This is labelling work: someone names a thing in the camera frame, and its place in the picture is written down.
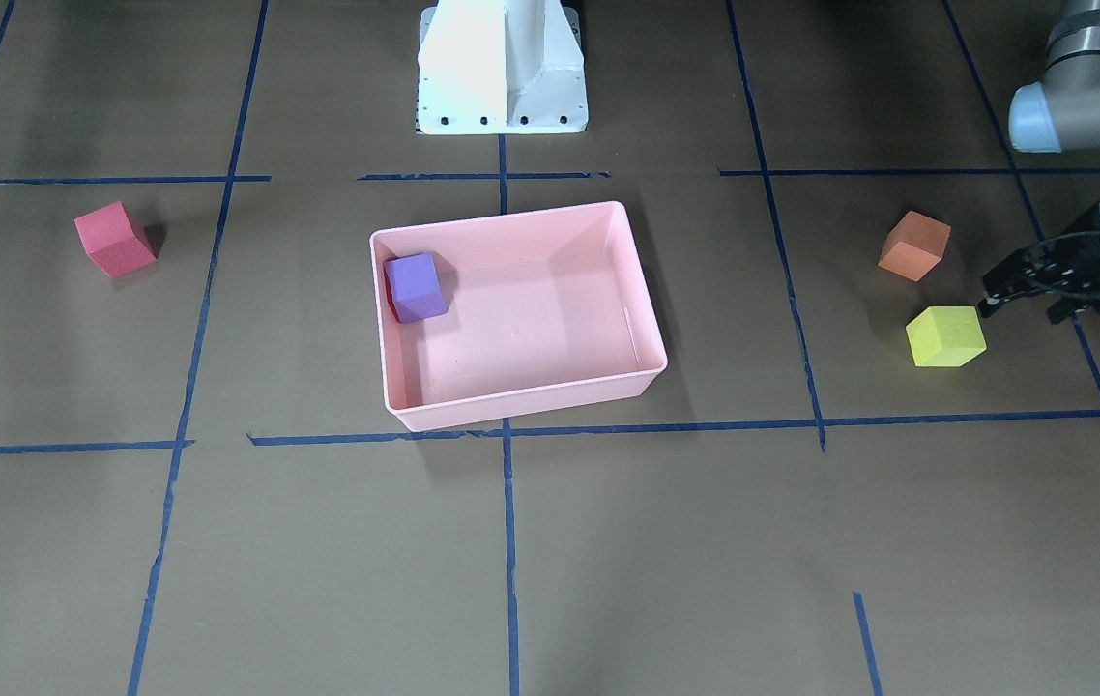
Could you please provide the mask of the pink plastic bin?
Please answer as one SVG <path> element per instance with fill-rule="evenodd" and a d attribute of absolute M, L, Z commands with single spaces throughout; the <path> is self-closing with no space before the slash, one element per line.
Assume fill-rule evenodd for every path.
<path fill-rule="evenodd" d="M 668 366 L 620 202 L 381 229 L 369 252 L 384 406 L 415 432 L 629 399 Z M 403 323 L 384 264 L 415 254 L 446 313 Z"/>

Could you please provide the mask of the white mounting post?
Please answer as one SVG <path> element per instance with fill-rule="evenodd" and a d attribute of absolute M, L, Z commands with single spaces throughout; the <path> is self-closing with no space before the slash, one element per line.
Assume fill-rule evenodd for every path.
<path fill-rule="evenodd" d="M 580 12 L 562 1 L 439 1 L 420 14 L 426 135 L 578 133 L 590 120 Z"/>

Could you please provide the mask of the pink foam cube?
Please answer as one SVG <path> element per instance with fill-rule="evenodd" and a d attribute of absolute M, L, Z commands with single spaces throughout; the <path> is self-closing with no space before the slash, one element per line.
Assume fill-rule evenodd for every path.
<path fill-rule="evenodd" d="M 112 280 L 156 264 L 148 235 L 121 201 L 75 217 L 73 225 L 82 251 Z"/>

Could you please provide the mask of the yellow foam cube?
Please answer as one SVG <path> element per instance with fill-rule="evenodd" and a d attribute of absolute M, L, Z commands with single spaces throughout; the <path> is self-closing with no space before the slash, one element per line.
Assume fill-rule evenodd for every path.
<path fill-rule="evenodd" d="M 917 368 L 961 368 L 987 351 L 977 309 L 971 305 L 930 305 L 905 327 Z"/>

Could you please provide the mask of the orange foam cube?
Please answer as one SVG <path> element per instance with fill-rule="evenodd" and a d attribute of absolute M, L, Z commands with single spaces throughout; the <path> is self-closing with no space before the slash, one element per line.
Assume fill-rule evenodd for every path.
<path fill-rule="evenodd" d="M 908 281 L 921 281 L 946 255 L 952 225 L 908 211 L 886 235 L 877 261 L 878 268 L 894 273 Z"/>

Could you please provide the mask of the purple foam cube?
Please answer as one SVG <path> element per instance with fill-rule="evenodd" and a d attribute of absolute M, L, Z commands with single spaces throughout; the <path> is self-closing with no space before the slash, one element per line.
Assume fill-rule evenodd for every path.
<path fill-rule="evenodd" d="M 435 256 L 415 254 L 384 261 L 391 309 L 399 323 L 417 323 L 448 312 Z"/>

